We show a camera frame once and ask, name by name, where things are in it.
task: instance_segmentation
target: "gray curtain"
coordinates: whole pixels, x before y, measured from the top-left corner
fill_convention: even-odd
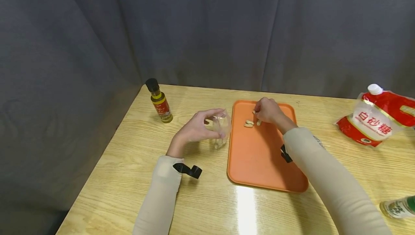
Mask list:
[[[0,0],[0,234],[53,234],[162,84],[415,97],[415,0]]]
[[[142,83],[117,0],[0,16],[0,234],[54,234]]]

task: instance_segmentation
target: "wrist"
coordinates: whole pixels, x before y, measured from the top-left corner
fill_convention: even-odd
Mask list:
[[[183,158],[184,146],[187,144],[185,137],[178,133],[173,137],[170,142],[169,149],[167,150],[166,156],[172,158]]]
[[[279,131],[281,131],[283,135],[291,129],[298,128],[297,124],[295,124],[286,115],[281,115],[279,117],[276,117],[273,123],[276,125],[276,127],[279,129]]]

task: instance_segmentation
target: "black strap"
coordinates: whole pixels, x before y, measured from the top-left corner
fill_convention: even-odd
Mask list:
[[[285,161],[287,163],[292,162],[293,160],[291,159],[290,155],[288,155],[286,149],[285,149],[285,144],[283,144],[283,146],[281,147],[281,156],[285,159]]]
[[[190,167],[186,166],[183,163],[176,163],[173,165],[173,167],[175,170],[177,170],[177,172],[182,174],[188,174],[196,179],[199,179],[200,174],[202,174],[202,169],[200,169],[197,166],[193,166],[192,169],[190,169]]]

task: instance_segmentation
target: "red and white packaging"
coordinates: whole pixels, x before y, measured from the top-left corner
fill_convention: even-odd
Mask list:
[[[415,126],[415,99],[384,91],[376,84],[368,90],[359,95],[353,113],[336,122],[347,137],[376,147],[403,128]]]

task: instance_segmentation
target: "wooden table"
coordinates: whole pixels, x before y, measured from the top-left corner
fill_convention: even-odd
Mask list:
[[[415,133],[407,129],[376,149],[353,143],[333,123],[352,112],[355,100],[161,85],[174,114],[164,124],[144,86],[90,175],[57,234],[131,234],[160,155],[198,110],[232,112],[238,99],[263,96],[291,104],[299,126],[309,128],[358,179],[374,204],[415,194]],[[203,169],[183,175],[170,234],[338,234],[312,186],[289,194],[238,186],[226,175],[228,146],[213,141],[188,146],[185,159]],[[391,220],[395,235],[415,234],[415,219]]]

